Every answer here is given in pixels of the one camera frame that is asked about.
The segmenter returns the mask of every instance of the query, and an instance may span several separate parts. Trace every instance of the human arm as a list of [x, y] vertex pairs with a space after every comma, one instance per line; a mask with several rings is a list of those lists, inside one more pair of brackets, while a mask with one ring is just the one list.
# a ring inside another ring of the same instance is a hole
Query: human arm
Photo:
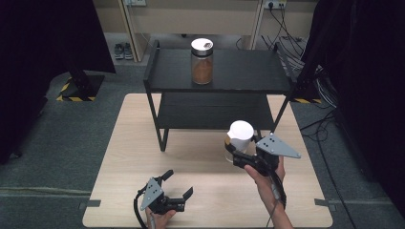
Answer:
[[[245, 170], [254, 179], [260, 198], [271, 216], [274, 228], [293, 228], [286, 211], [284, 210], [283, 204], [277, 204], [278, 200], [275, 199], [271, 189], [271, 179], [269, 177], [263, 177], [259, 172], [249, 165], [245, 166]], [[276, 174], [281, 180], [283, 180], [284, 176], [286, 175], [284, 169], [284, 158], [282, 156], [280, 156], [280, 163], [276, 170]]]
[[165, 229], [167, 222], [176, 214], [176, 211], [170, 210], [164, 215], [159, 215], [152, 213], [150, 208], [147, 207], [145, 213], [149, 229]]

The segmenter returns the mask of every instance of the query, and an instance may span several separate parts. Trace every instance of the glass jar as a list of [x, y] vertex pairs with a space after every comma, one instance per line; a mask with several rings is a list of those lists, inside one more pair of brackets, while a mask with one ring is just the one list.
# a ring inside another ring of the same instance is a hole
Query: glass jar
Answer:
[[212, 80], [213, 46], [212, 41], [205, 38], [191, 42], [191, 73], [197, 84], [207, 84]]

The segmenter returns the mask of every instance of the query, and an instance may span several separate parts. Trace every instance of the lower shelf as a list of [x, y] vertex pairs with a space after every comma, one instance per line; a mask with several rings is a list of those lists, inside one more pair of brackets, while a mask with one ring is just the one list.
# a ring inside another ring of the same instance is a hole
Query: lower shelf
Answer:
[[274, 121], [266, 94], [164, 93], [158, 123], [161, 129], [227, 130], [244, 120], [255, 130], [271, 130]]

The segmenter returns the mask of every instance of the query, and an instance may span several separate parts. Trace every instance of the gray carpet floor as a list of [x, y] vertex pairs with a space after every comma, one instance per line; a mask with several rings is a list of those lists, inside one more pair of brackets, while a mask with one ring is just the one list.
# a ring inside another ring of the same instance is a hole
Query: gray carpet floor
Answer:
[[[104, 73], [93, 102], [56, 101], [69, 75], [52, 81], [49, 101], [20, 147], [23, 156], [0, 166], [0, 228], [84, 228], [86, 202], [123, 98], [144, 93], [144, 64], [116, 69], [117, 74]], [[290, 105], [301, 128], [331, 111], [325, 102]], [[362, 174], [334, 119], [324, 127], [321, 148], [314, 140], [316, 125], [302, 134], [330, 207], [331, 228], [405, 228], [380, 185]]]

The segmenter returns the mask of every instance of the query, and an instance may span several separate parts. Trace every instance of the shelf top surface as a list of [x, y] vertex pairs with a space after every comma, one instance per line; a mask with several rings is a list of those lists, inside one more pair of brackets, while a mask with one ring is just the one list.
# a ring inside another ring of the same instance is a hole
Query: shelf top surface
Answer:
[[145, 79], [152, 92], [285, 94], [290, 89], [279, 55], [274, 51], [214, 50], [213, 79], [205, 85], [192, 81], [190, 50], [157, 49], [148, 68], [150, 72]]

